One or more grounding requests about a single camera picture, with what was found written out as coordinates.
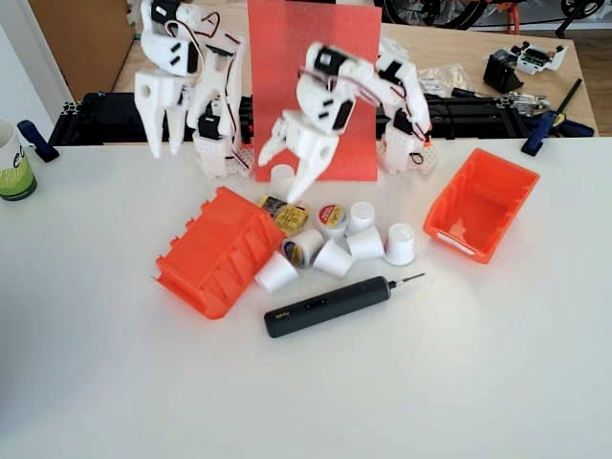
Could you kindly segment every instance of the bicycle wheel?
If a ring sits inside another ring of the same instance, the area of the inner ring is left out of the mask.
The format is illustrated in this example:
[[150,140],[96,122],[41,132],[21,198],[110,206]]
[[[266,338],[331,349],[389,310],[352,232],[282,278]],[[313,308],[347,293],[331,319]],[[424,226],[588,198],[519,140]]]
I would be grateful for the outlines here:
[[[383,16],[395,24],[461,30],[471,27],[487,8],[485,2],[461,0],[376,0],[374,3],[382,7]],[[439,12],[433,20],[432,10]]]
[[[561,0],[561,10],[563,11],[563,14],[569,16],[578,3],[580,3],[579,0]],[[582,13],[576,15],[576,19],[584,19],[585,17],[589,17],[591,14],[597,12],[603,3],[604,0],[593,0],[587,3]]]

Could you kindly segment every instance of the wooden table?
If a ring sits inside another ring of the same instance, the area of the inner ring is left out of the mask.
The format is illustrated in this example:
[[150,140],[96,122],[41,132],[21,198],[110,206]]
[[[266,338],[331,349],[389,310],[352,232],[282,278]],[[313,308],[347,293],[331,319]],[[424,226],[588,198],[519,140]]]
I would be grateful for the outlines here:
[[[202,5],[206,10],[211,9],[210,6]],[[214,9],[221,14],[223,28],[234,33],[241,33],[248,38],[249,22],[244,3],[229,3],[215,6]],[[465,68],[476,90],[486,94],[495,94],[493,88],[482,81],[489,55],[500,48],[520,45],[524,39],[546,49],[552,50],[558,45],[567,45],[569,50],[557,72],[546,70],[534,76],[517,72],[519,79],[525,83],[522,91],[530,94],[545,94],[556,108],[576,79],[584,79],[572,40],[534,36],[517,37],[501,33],[448,31],[391,24],[382,24],[382,35],[397,40],[405,47],[410,59],[419,69],[459,62]],[[143,54],[140,42],[135,41],[117,80],[115,91],[133,91],[134,73],[138,70],[154,68],[155,64]],[[243,94],[251,94],[251,61],[248,57],[245,58],[244,63]],[[580,87],[565,113],[570,120],[582,122],[597,130],[586,85],[583,84]]]

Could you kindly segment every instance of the wooden cabinet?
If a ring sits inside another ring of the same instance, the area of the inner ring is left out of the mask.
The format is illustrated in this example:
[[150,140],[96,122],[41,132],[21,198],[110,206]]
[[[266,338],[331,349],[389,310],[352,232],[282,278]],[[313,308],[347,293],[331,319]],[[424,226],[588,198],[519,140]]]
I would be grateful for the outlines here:
[[132,45],[125,0],[29,0],[75,99],[111,91]]

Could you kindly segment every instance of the white paper cup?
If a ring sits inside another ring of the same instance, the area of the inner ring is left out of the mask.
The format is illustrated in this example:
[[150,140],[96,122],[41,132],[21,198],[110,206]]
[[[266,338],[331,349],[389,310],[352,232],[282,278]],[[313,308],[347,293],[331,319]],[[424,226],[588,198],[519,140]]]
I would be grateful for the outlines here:
[[294,182],[294,169],[288,164],[275,165],[270,171],[268,194],[274,198],[287,201],[289,188]]
[[318,210],[317,223],[328,239],[340,239],[348,226],[346,210],[337,204],[323,206]]
[[351,206],[349,211],[348,228],[346,235],[351,236],[363,230],[367,230],[374,225],[376,210],[374,206],[365,201],[359,201]]
[[308,268],[323,247],[325,240],[316,229],[307,229],[297,236],[288,237],[282,243],[282,251],[296,268]]
[[370,227],[346,238],[348,248],[356,260],[369,260],[384,256],[381,235],[376,227]]
[[317,255],[313,267],[328,273],[338,279],[342,279],[353,265],[353,257],[334,239],[325,243]]
[[283,255],[274,251],[268,263],[255,275],[255,282],[273,293],[297,278],[293,265]]
[[396,223],[389,228],[384,245],[384,259],[395,266],[405,266],[414,260],[414,231],[409,225]]

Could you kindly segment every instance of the green mug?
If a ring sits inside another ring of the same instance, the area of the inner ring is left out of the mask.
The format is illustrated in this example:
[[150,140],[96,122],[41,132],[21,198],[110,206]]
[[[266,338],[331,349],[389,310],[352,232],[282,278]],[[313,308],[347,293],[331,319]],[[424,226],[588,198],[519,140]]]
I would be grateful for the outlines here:
[[15,125],[0,119],[0,198],[19,201],[34,193],[36,185]]

